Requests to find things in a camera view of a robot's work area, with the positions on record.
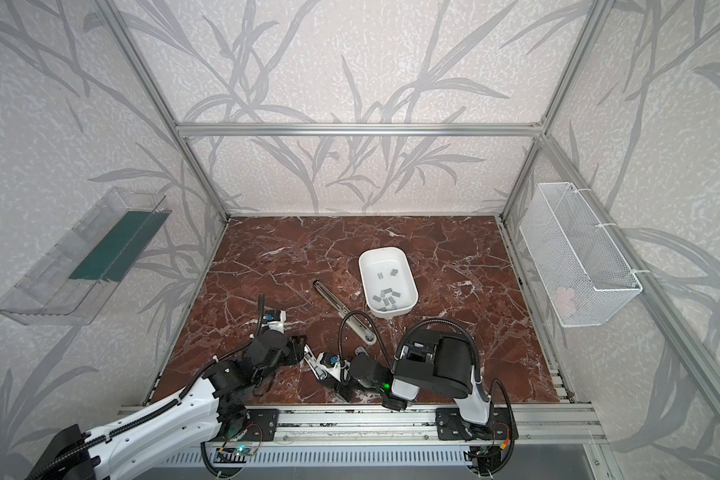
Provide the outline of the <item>large beige black stapler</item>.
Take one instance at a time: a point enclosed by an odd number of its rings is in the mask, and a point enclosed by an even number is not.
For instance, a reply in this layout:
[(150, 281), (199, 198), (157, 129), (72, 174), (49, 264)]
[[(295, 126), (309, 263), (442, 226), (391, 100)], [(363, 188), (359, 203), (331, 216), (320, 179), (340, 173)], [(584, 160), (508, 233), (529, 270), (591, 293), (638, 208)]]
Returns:
[[(341, 317), (349, 314), (349, 308), (320, 280), (312, 282), (316, 291), (338, 312)], [(377, 342), (376, 334), (367, 326), (363, 325), (355, 316), (347, 320), (347, 325), (367, 344), (374, 345)]]

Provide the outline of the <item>small white stapler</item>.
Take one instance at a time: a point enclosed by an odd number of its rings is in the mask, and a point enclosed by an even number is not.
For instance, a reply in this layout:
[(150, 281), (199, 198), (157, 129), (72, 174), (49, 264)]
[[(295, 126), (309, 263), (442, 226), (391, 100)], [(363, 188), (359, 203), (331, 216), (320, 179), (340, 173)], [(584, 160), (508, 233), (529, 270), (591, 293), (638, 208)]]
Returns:
[(305, 353), (304, 360), (318, 381), (327, 379), (330, 374), (312, 353)]

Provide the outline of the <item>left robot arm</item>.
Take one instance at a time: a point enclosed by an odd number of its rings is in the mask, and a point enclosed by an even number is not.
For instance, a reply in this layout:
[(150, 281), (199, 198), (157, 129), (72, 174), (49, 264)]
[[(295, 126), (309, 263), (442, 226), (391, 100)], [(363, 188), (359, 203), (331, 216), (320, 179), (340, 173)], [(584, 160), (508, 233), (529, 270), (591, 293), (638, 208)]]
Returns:
[(246, 403), (282, 366), (304, 358), (304, 335), (266, 329), (211, 360), (179, 391), (121, 420), (57, 433), (30, 479), (133, 479), (184, 448), (234, 438), (252, 424)]

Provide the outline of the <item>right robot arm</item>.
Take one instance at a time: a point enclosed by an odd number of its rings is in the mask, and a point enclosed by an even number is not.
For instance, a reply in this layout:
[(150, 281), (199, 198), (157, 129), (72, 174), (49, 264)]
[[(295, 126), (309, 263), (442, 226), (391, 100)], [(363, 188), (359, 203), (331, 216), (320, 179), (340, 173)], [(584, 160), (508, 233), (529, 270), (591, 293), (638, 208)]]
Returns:
[(483, 386), (479, 351), (458, 323), (426, 319), (409, 328), (385, 367), (360, 351), (349, 359), (331, 360), (337, 369), (335, 389), (349, 400), (356, 390), (379, 395), (382, 405), (402, 411), (423, 390), (452, 399), (455, 408), (438, 408), (440, 440), (500, 440), (507, 447), (517, 438), (513, 414), (499, 410)]

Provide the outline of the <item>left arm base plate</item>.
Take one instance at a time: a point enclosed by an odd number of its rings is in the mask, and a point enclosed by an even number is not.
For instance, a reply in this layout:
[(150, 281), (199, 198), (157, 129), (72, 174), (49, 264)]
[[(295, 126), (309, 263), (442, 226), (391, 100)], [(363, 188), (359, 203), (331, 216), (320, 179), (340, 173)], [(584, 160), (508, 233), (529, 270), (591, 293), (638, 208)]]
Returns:
[(248, 409), (243, 423), (241, 441), (272, 442), (278, 426), (280, 411), (274, 409)]

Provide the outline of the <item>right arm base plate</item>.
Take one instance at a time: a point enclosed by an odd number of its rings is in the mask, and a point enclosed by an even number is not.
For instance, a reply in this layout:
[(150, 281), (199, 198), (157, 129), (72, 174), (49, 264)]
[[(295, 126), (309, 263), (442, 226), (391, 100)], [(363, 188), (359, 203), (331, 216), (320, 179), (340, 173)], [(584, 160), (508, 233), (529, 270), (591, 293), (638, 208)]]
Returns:
[(457, 408), (441, 407), (435, 410), (437, 436), (442, 441), (504, 441), (518, 439), (514, 417), (506, 407), (492, 407), (486, 425), (464, 420)]

